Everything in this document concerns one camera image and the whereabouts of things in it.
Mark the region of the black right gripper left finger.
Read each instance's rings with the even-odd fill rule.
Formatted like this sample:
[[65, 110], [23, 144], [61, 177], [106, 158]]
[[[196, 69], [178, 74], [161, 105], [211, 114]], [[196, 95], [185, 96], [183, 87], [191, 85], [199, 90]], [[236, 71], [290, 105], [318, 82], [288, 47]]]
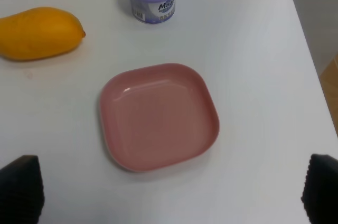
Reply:
[[38, 223], [44, 202], [36, 155], [23, 155], [1, 168], [1, 223]]

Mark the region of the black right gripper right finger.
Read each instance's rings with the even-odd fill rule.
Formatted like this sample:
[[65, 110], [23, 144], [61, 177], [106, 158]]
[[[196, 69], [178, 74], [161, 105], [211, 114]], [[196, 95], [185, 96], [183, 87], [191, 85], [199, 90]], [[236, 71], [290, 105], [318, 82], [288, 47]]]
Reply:
[[337, 160], [312, 154], [301, 197], [310, 223], [337, 223]]

